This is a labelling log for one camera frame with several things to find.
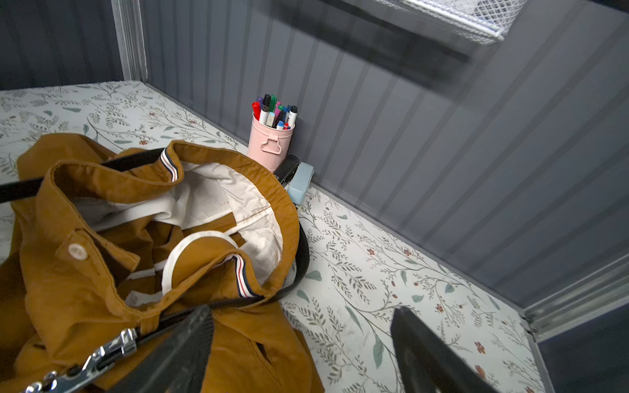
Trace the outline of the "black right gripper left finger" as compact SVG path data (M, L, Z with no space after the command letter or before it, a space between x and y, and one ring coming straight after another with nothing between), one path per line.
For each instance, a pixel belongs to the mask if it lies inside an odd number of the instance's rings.
M167 338L111 392L199 392L214 336L211 307L198 306L160 320L157 331L140 339L142 345Z

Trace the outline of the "mustard brown trousers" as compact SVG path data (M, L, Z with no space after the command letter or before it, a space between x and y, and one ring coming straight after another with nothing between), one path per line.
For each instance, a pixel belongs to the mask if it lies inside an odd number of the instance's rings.
M17 161L1 266L1 389L23 390L135 328L216 304L204 392L321 392L303 335L277 296L300 245L296 207L239 152L172 141L138 168L79 134L41 137Z

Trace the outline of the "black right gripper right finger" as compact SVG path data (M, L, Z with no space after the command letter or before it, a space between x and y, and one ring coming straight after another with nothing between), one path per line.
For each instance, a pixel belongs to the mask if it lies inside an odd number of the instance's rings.
M495 391L411 309L395 309L391 338L406 392Z

